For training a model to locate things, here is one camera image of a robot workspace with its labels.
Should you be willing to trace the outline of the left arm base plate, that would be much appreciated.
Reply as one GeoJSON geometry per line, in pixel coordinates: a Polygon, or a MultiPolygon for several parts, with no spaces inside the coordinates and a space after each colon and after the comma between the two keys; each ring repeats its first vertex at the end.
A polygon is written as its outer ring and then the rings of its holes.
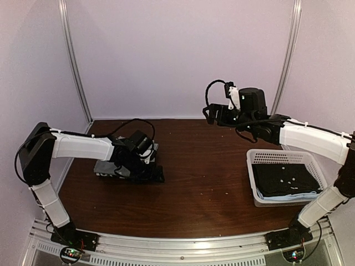
{"type": "Polygon", "coordinates": [[[96,233],[80,231],[76,228],[55,227],[50,240],[54,243],[59,243],[75,249],[95,252],[98,238],[99,236],[96,233]]]}

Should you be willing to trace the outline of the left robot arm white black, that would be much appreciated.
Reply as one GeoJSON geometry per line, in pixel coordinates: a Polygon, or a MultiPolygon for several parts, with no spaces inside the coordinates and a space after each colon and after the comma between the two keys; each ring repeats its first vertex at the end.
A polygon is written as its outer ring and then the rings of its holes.
{"type": "Polygon", "coordinates": [[[137,183],[163,183],[163,167],[156,161],[158,144],[154,136],[136,130],[130,136],[83,134],[37,123],[14,157],[14,170],[32,191],[58,237],[68,246],[80,240],[72,219],[53,184],[56,161],[94,160],[97,173],[113,170],[113,176],[137,183]]]}

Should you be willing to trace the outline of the grey long sleeve shirt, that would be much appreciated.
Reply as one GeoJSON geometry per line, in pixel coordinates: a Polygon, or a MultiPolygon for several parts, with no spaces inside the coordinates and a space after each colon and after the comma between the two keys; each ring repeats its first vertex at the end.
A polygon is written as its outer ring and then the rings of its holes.
{"type": "MultiPolygon", "coordinates": [[[[155,143],[155,155],[153,155],[150,158],[150,162],[156,162],[155,157],[156,157],[156,152],[157,152],[158,147],[159,147],[159,145],[155,143]]],[[[116,167],[109,160],[107,160],[107,161],[97,160],[97,162],[94,166],[94,173],[119,173],[119,174],[126,177],[125,180],[128,180],[127,177],[129,176],[130,172],[124,167],[116,167]]]]}

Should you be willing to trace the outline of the black white plaid shirt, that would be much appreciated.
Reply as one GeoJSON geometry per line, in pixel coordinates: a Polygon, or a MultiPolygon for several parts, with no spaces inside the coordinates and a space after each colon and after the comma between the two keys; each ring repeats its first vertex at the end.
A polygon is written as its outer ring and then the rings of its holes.
{"type": "Polygon", "coordinates": [[[119,174],[119,173],[96,173],[98,177],[111,177],[111,178],[121,178],[121,179],[126,179],[125,176],[119,174]]]}

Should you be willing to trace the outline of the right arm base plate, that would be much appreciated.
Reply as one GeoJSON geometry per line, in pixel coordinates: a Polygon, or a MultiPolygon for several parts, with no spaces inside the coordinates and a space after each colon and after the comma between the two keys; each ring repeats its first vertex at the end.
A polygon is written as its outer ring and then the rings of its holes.
{"type": "Polygon", "coordinates": [[[313,239],[309,228],[304,226],[289,226],[280,231],[272,231],[265,235],[269,250],[284,249],[294,245],[301,245],[303,241],[313,239]]]}

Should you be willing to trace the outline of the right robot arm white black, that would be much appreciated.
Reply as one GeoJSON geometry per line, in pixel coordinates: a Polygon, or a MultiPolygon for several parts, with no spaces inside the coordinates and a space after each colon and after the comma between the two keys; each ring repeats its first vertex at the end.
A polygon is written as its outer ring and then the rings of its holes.
{"type": "Polygon", "coordinates": [[[354,135],[335,132],[286,115],[269,115],[263,90],[238,89],[225,84],[227,105],[213,104],[205,97],[202,113],[208,124],[247,131],[257,141],[296,147],[339,164],[337,179],[307,204],[285,231],[288,244],[297,244],[306,230],[339,205],[354,198],[354,135]]]}

